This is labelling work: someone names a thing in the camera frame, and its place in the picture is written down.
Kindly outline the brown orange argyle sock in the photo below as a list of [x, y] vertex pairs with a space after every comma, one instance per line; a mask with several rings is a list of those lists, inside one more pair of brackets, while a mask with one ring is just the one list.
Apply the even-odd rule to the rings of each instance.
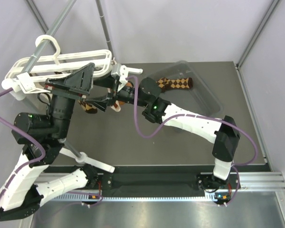
[[88, 104], [84, 101], [78, 100], [80, 107], [88, 114], [96, 114], [98, 112], [97, 108], [92, 104]]
[[191, 78], [180, 78], [180, 79], [168, 79], [165, 77], [160, 78], [156, 81], [161, 92], [164, 93], [169, 90], [187, 90], [193, 88], [193, 81]]

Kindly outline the white plastic clip hanger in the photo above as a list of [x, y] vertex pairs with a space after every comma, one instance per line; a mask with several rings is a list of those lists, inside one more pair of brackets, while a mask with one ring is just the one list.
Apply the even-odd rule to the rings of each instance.
[[49, 41], [55, 47], [55, 53], [52, 55], [40, 56], [33, 65], [32, 74], [38, 74], [39, 77], [53, 76], [56, 72], [68, 74], [71, 71], [78, 70], [89, 63], [95, 65], [94, 78], [105, 76], [112, 70], [113, 56], [110, 50], [101, 49], [94, 51], [75, 52], [61, 54], [61, 48], [57, 40], [50, 35], [40, 35], [35, 40], [38, 46], [42, 41]]

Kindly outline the cream white ribbed sock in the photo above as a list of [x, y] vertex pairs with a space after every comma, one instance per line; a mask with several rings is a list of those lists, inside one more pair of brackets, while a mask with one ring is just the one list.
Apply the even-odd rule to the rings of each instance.
[[121, 107], [119, 104], [115, 103], [112, 106], [110, 106], [111, 109], [113, 109], [115, 112], [119, 112], [121, 110]]

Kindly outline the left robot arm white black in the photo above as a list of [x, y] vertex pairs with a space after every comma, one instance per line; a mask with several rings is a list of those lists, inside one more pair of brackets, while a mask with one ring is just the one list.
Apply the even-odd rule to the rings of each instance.
[[0, 221], [24, 219], [51, 199], [81, 188], [94, 188], [99, 176], [94, 166], [76, 167], [69, 175], [54, 181], [36, 184], [64, 148], [76, 100], [89, 95], [95, 65], [89, 63], [64, 78], [47, 79], [44, 95], [48, 98], [45, 114], [22, 112], [11, 129], [16, 142], [22, 145], [19, 161], [0, 188]]

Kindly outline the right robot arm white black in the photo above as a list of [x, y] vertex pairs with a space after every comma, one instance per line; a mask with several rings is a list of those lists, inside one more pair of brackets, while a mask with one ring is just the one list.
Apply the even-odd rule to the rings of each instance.
[[212, 155], [215, 158], [213, 184], [223, 188], [229, 183], [234, 154], [240, 139], [239, 129], [232, 117], [210, 118], [180, 108], [162, 99], [161, 89], [149, 77], [141, 82], [135, 82], [133, 87], [124, 86], [121, 90], [116, 89], [116, 83], [111, 86], [106, 96], [87, 98], [84, 102], [105, 111], [114, 102], [121, 101], [133, 104], [134, 114], [137, 114], [137, 107], [141, 106], [145, 108], [142, 115], [149, 122], [157, 123], [160, 127], [165, 125], [179, 128], [206, 139], [213, 144]]

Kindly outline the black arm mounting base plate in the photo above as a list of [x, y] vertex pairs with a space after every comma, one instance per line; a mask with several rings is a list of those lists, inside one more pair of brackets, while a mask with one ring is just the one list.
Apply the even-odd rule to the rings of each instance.
[[236, 189], [235, 174], [225, 185], [215, 183], [211, 174], [195, 173], [113, 173], [100, 177], [102, 195], [113, 198], [197, 197], [204, 190]]

